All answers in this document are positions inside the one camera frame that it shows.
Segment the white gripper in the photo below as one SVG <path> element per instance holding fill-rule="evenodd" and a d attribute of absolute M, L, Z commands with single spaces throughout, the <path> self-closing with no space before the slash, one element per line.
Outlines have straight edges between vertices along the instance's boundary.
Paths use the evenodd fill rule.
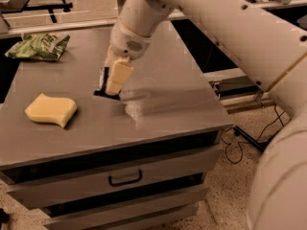
<path fill-rule="evenodd" d="M 151 27 L 143 24 L 129 25 L 121 17 L 114 24 L 104 62 L 109 67 L 106 93 L 117 95 L 133 72 L 131 60 L 141 58 L 149 47 L 153 35 Z"/>

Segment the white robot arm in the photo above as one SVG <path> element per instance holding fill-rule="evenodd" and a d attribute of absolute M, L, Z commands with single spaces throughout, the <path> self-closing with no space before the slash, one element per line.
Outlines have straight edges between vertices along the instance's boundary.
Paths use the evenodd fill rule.
<path fill-rule="evenodd" d="M 245 0 L 126 0 L 112 29 L 100 86 L 118 94 L 160 22 L 183 12 L 291 118 L 254 177 L 248 230 L 307 230 L 307 41 L 304 30 Z"/>

